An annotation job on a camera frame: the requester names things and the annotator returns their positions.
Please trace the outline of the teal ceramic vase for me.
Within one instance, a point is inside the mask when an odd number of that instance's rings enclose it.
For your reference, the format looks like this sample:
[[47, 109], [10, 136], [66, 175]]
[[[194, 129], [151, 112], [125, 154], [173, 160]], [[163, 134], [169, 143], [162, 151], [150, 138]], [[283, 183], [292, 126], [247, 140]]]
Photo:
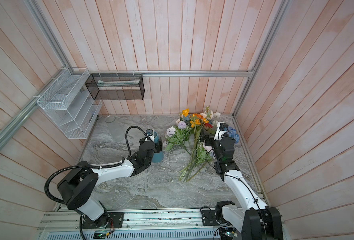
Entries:
[[154, 131], [153, 137], [157, 151], [153, 155], [152, 163], [160, 163], [164, 159], [163, 140], [156, 131]]

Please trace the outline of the yellow poppy spray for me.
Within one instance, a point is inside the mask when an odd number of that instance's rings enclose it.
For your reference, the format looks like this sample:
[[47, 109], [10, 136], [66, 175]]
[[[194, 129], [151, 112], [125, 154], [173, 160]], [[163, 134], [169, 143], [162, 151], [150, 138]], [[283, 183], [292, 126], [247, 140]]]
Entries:
[[178, 123], [178, 129], [182, 131], [182, 146], [187, 150], [186, 143], [189, 144], [190, 139], [193, 139], [193, 145], [191, 146], [190, 159], [187, 166], [181, 171], [180, 180], [188, 182], [190, 180], [191, 172], [197, 166], [198, 157], [198, 138], [201, 130], [201, 120], [197, 114], [190, 114], [189, 109], [182, 111], [180, 116], [180, 122]]

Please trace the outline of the lilac pompom flower spray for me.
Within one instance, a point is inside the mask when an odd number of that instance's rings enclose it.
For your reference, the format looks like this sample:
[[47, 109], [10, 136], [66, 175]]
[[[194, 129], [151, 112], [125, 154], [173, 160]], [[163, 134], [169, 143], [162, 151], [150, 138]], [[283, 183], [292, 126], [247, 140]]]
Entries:
[[180, 146], [191, 155], [191, 151], [188, 150], [185, 143], [189, 141], [192, 133], [193, 128], [191, 128], [186, 122], [178, 120], [175, 126], [167, 129], [166, 142], [164, 143], [166, 151], [171, 151], [173, 147]]

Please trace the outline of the peach rose spray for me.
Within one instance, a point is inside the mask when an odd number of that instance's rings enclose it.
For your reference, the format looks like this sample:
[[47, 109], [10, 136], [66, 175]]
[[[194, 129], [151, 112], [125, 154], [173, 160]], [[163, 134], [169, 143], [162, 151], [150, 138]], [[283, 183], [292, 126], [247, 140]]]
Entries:
[[207, 120], [213, 120], [215, 118], [221, 117], [221, 113], [213, 112], [210, 107], [206, 107], [204, 111], [200, 113], [200, 115]]

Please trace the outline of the orange gerbera stem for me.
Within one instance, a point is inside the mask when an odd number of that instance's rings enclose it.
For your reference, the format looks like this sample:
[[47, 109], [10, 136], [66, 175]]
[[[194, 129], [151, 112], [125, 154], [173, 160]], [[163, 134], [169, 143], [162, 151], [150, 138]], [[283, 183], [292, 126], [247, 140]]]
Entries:
[[192, 115], [195, 118], [195, 122], [198, 123], [200, 121], [203, 124], [209, 123], [207, 120], [207, 114], [206, 113], [200, 113], [200, 114], [193, 114]]

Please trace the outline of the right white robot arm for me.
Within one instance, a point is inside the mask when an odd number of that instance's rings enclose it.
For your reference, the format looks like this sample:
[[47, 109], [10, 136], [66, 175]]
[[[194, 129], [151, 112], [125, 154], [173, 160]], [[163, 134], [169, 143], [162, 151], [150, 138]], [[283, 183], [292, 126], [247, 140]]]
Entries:
[[237, 230], [235, 240], [283, 240], [281, 214], [276, 207], [268, 206], [245, 181], [234, 155], [235, 139], [223, 131], [200, 134], [204, 147], [213, 152], [216, 173], [230, 187], [241, 209], [232, 201], [218, 202], [216, 219], [221, 224], [230, 224]]

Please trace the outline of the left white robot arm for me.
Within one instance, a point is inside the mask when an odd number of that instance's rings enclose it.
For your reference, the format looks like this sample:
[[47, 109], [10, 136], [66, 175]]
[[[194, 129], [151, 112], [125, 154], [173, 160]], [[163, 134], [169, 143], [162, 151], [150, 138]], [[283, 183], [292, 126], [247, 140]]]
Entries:
[[118, 178], [133, 177], [149, 168], [154, 157], [163, 152], [163, 141], [140, 140], [139, 151], [115, 164], [90, 165], [82, 161], [59, 182], [58, 191], [69, 210], [74, 210], [98, 228], [106, 226], [110, 215], [92, 197], [95, 186]]

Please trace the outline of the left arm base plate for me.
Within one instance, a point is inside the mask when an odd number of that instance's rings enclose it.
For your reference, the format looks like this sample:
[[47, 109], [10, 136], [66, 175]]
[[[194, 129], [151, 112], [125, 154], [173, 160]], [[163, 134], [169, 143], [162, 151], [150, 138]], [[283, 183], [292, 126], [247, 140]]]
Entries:
[[81, 221], [83, 229], [119, 229], [123, 225], [124, 212], [104, 213], [97, 220], [84, 215]]

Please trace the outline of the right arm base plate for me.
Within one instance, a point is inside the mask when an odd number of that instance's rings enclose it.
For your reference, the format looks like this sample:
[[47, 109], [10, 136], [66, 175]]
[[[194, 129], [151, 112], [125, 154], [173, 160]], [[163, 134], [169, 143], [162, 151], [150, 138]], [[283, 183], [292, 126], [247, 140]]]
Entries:
[[201, 213], [202, 224], [204, 226], [222, 226], [226, 224], [226, 222], [222, 222], [217, 217], [215, 210], [212, 210], [207, 206], [201, 207], [199, 211]]

